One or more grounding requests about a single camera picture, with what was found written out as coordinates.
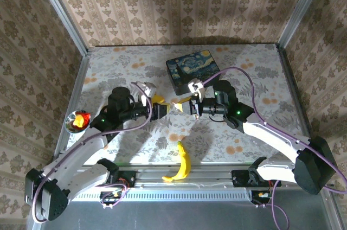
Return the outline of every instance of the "metal frame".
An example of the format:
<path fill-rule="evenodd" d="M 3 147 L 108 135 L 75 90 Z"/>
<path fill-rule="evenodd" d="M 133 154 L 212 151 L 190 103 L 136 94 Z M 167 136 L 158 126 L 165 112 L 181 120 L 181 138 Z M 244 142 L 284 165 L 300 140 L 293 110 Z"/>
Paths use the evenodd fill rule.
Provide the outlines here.
<path fill-rule="evenodd" d="M 285 73 L 285 77 L 287 80 L 287 84 L 292 96 L 292 99 L 294 101 L 295 109 L 297 111 L 298 117 L 299 117 L 299 123 L 301 130 L 303 131 L 303 135 L 306 137 L 310 137 L 311 129 L 309 127 L 309 119 L 306 115 L 306 112 L 303 109 L 303 106 L 301 105 L 301 102 L 299 100 L 299 90 L 297 83 L 295 82 L 294 75 L 292 73 L 292 70 L 290 68 L 290 64 L 287 58 L 287 54 L 285 49 L 277 44 L 277 50 L 280 56 L 281 64 Z M 325 189 L 322 189 L 320 192 L 320 195 L 323 199 L 323 204 L 325 206 L 326 212 L 328 214 L 330 225 L 332 229 L 346 229 L 345 225 L 343 223 L 340 211 L 337 207 L 335 197 L 333 194 Z"/>
<path fill-rule="evenodd" d="M 285 48 L 288 45 L 290 39 L 292 38 L 297 27 L 299 26 L 302 18 L 306 14 L 312 1 L 313 0 L 299 0 L 297 5 L 295 5 L 295 9 L 278 41 L 278 44 L 282 46 L 283 48 Z"/>
<path fill-rule="evenodd" d="M 300 21 L 303 16 L 307 12 L 311 2 L 313 0 L 299 0 L 297 5 L 295 6 L 295 10 L 292 13 L 290 20 L 288 21 L 279 41 L 278 41 L 278 52 L 280 55 L 280 60 L 282 63 L 282 67 L 285 72 L 285 76 L 287 79 L 287 83 L 289 89 L 291 91 L 292 99 L 294 100 L 294 105 L 297 110 L 297 114 L 299 116 L 300 127 L 303 131 L 303 134 L 306 136 L 310 135 L 310 128 L 308 126 L 308 119 L 305 115 L 300 101 L 298 99 L 298 88 L 293 78 L 293 74 L 290 69 L 290 65 L 288 63 L 288 59 L 286 57 L 286 53 L 284 48 L 289 43 L 291 37 L 296 31 Z M 84 43 L 81 35 L 78 32 L 78 29 L 74 25 L 71 20 L 69 13 L 65 6 L 63 5 L 61 0 L 50 0 L 54 9 L 56 10 L 59 18 L 61 19 L 63 25 L 69 32 L 72 37 L 75 45 L 83 56 L 80 69 L 78 72 L 78 76 L 74 85 L 74 89 L 71 95 L 70 103 L 67 109 L 67 114 L 71 113 L 75 110 L 78 99 L 81 94 L 83 81 L 85 79 L 88 64 L 89 64 L 89 56 L 91 54 L 91 50 L 87 49 L 86 44 Z M 60 132 L 59 140 L 56 146 L 56 150 L 54 153 L 54 158 L 57 158 L 59 153 L 65 150 L 68 143 L 69 133 L 63 127 Z M 189 179 L 182 180 L 180 183 L 172 183 L 166 184 L 163 183 L 161 177 L 163 175 L 167 175 L 172 171 L 177 171 L 178 166 L 130 166 L 130 167 L 122 167 L 122 170 L 138 170 L 138 178 L 135 186 L 135 191 L 141 190 L 141 193 L 145 193 L 144 191 L 148 190 L 153 192 L 159 190 L 165 191 L 175 191 L 175 192 L 187 192 L 187 190 L 197 190 L 202 193 L 210 193 L 211 191 L 220 191 L 220 193 L 226 192 L 234 192 L 240 191 L 240 189 L 233 189 L 231 180 L 230 180 L 230 170 L 236 168 L 246 168 L 249 164 L 203 164 L 199 166 L 193 166 L 191 170 L 191 174 Z M 81 171 L 88 169 L 88 167 L 83 167 Z M 283 189 L 295 189 L 298 188 L 296 184 L 287 184 L 285 187 L 279 188 L 279 190 Z M 331 226 L 333 229 L 345 229 L 341 220 L 341 216 L 339 210 L 337 208 L 336 202 L 333 198 L 333 195 L 326 191 L 322 190 L 321 195 L 324 201 L 324 205 L 326 211 L 329 215 L 329 219 L 331 222 Z M 34 224 L 32 229 L 41 229 L 41 225 Z"/>
<path fill-rule="evenodd" d="M 250 201 L 250 190 L 191 190 L 182 193 L 180 190 L 147 190 L 131 189 L 122 202 L 206 202 L 206 201 Z M 100 202 L 100 192 L 94 194 L 83 193 L 74 202 Z"/>
<path fill-rule="evenodd" d="M 82 58 L 80 69 L 78 70 L 75 85 L 72 90 L 70 102 L 66 110 L 65 119 L 70 113 L 76 110 L 76 107 L 82 92 L 82 88 L 83 88 L 83 82 L 85 80 L 87 70 L 89 67 L 89 57 L 91 53 L 92 53 L 92 50 L 89 50 L 86 56 Z M 70 134 L 65 130 L 65 127 L 63 125 L 61 127 L 58 142 L 54 151 L 54 159 L 57 159 L 59 154 L 66 149 L 66 146 L 69 141 L 69 137 L 70 137 Z"/>
<path fill-rule="evenodd" d="M 64 3 L 61 0 L 49 0 L 57 12 L 60 20 L 62 21 L 64 27 L 69 32 L 72 40 L 80 51 L 81 55 L 85 57 L 87 55 L 88 48 L 84 43 L 79 31 L 77 30 L 74 22 L 71 20 L 71 17 L 64 6 Z"/>

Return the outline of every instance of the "floral tablecloth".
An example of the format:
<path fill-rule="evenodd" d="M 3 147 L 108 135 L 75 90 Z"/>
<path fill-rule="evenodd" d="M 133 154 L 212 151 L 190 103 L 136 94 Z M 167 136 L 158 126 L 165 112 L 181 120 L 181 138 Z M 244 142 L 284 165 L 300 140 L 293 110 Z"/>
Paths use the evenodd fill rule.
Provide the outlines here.
<path fill-rule="evenodd" d="M 194 52 L 209 50 L 220 69 L 237 66 L 251 76 L 255 85 L 256 104 L 260 113 L 271 123 L 300 133 L 297 114 L 282 71 L 274 44 L 224 46 L 131 46 L 99 47 L 93 50 L 78 109 L 95 117 L 107 105 L 107 97 L 117 86 L 130 88 L 131 81 L 152 82 L 157 94 L 174 103 L 187 95 L 176 96 L 171 86 L 165 62 Z M 238 71 L 228 72 L 221 79 L 229 80 L 236 88 L 239 101 L 251 105 L 250 85 Z M 207 89 L 206 97 L 213 96 Z M 125 127 L 140 124 L 144 119 L 130 121 Z M 81 134 L 71 135 L 70 147 Z M 260 156 L 277 151 L 267 144 L 225 123 L 214 123 L 207 115 L 198 121 L 192 116 L 172 110 L 143 129 L 119 134 L 105 149 L 98 151 L 86 165 L 100 158 L 116 163 L 173 164 L 179 162 L 177 141 L 182 140 L 192 164 L 206 162 L 252 162 Z"/>

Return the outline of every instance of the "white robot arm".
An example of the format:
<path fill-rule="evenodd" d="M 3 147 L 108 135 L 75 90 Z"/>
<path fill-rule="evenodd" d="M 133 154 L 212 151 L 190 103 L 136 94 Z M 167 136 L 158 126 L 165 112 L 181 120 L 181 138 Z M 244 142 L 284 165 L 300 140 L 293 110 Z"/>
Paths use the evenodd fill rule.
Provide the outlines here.
<path fill-rule="evenodd" d="M 153 84 L 136 84 L 145 99 L 154 96 Z M 113 89 L 108 97 L 108 105 L 90 123 L 83 136 L 58 159 L 45 166 L 41 171 L 31 169 L 25 177 L 25 201 L 35 204 L 33 211 L 46 220 L 56 219 L 69 202 L 83 191 L 100 184 L 115 184 L 120 178 L 126 180 L 129 187 L 135 183 L 135 171 L 119 171 L 118 166 L 107 159 L 101 159 L 90 169 L 75 176 L 78 169 L 98 150 L 104 148 L 120 131 L 116 130 L 124 122 L 145 116 L 147 121 L 160 119 L 168 113 L 165 103 L 143 104 L 143 95 L 135 102 L 125 87 Z M 139 126 L 126 129 L 137 129 Z"/>
<path fill-rule="evenodd" d="M 302 144 L 298 144 L 302 142 L 309 145 L 336 165 L 326 140 L 321 137 L 310 139 L 294 135 L 282 128 L 267 124 L 253 108 L 239 102 L 235 88 L 230 82 L 220 80 L 214 83 L 214 98 L 203 97 L 204 88 L 199 80 L 193 80 L 189 88 L 193 96 L 176 104 L 179 110 L 194 115 L 196 119 L 203 113 L 222 114 L 223 120 L 229 127 L 262 140 L 288 158 L 259 157 L 249 167 L 247 180 L 238 178 L 245 173 L 232 171 L 234 186 L 248 187 L 260 184 L 266 186 L 269 180 L 280 180 L 297 183 L 307 192 L 318 194 L 335 173 L 314 153 Z"/>

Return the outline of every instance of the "yellow banana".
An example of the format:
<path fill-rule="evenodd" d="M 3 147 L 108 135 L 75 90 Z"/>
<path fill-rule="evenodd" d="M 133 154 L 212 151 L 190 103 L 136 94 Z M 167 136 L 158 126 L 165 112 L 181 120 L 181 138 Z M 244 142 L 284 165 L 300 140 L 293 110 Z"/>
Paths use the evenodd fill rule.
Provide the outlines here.
<path fill-rule="evenodd" d="M 177 172 L 176 176 L 163 176 L 162 179 L 165 181 L 171 182 L 172 180 L 181 180 L 183 178 L 186 178 L 190 172 L 190 158 L 187 151 L 183 147 L 182 142 L 178 142 L 177 147 L 178 154 L 181 157 L 181 167 L 179 168 L 179 171 Z"/>

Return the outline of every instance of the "starry night box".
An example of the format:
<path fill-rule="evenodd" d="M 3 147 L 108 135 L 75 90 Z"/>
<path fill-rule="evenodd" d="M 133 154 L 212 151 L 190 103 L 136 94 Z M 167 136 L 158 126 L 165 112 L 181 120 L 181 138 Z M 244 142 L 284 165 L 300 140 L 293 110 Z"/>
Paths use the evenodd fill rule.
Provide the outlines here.
<path fill-rule="evenodd" d="M 170 59 L 166 61 L 166 66 L 176 95 L 189 93 L 188 83 L 192 79 L 198 78 L 205 81 L 219 72 L 219 68 L 209 50 Z M 218 81 L 219 76 L 208 82 L 205 88 Z"/>

